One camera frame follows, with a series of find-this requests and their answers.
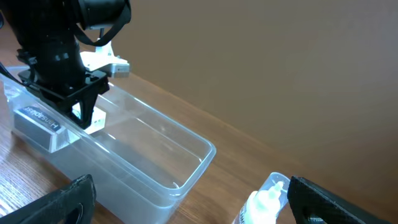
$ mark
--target wooden table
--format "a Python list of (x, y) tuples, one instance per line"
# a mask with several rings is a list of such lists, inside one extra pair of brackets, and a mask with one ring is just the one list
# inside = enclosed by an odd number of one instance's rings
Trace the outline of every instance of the wooden table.
[[(18, 64), (15, 49), (19, 46), (9, 28), (0, 30), (0, 35), (0, 61), (6, 65)], [(302, 166), (289, 155), (264, 145), (134, 74), (111, 81), (207, 138), (217, 148), (217, 155), (208, 170), (189, 192), (170, 223), (231, 223), (249, 194), (257, 190), (273, 171), (287, 176), (304, 176), (381, 218), (398, 221), (396, 207), (364, 197), (340, 180)], [(69, 182), (25, 142), (11, 134), (2, 91), (0, 85), (0, 216)], [(99, 223), (99, 220), (102, 223), (120, 223), (101, 205), (96, 206), (94, 223)], [(288, 205), (280, 214), (278, 223), (294, 223)]]

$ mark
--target brown wall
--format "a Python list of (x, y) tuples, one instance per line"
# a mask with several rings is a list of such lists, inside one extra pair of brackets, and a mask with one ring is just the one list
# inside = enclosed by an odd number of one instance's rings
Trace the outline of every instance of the brown wall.
[(397, 1), (132, 5), (113, 43), (134, 73), (368, 195), (398, 199), (381, 189), (398, 184)]

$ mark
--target plastic bin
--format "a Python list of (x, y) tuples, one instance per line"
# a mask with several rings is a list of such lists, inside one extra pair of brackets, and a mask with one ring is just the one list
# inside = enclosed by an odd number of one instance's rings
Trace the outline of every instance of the plastic bin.
[[(27, 67), (8, 69), (16, 76)], [(216, 154), (211, 142), (111, 83), (96, 101), (106, 113), (104, 128), (87, 134), (20, 84), (1, 77), (13, 131), (68, 178), (91, 174), (97, 201), (125, 223), (165, 223)], [(44, 130), (17, 113), (29, 106), (62, 130)], [(50, 153), (54, 145), (60, 149)]]

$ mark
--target clear plastic bottle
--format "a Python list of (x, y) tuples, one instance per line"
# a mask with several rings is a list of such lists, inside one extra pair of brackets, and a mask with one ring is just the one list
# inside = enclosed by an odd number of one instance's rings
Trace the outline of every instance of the clear plastic bottle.
[(275, 224), (287, 203), (290, 180), (273, 172), (259, 191), (254, 191), (232, 224)]

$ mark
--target bottle label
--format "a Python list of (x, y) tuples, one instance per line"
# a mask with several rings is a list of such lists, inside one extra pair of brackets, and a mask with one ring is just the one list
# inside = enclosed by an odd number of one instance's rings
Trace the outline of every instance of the bottle label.
[(247, 202), (243, 205), (241, 211), (239, 212), (238, 216), (236, 216), (232, 224), (244, 224), (244, 214), (246, 213), (246, 204)]

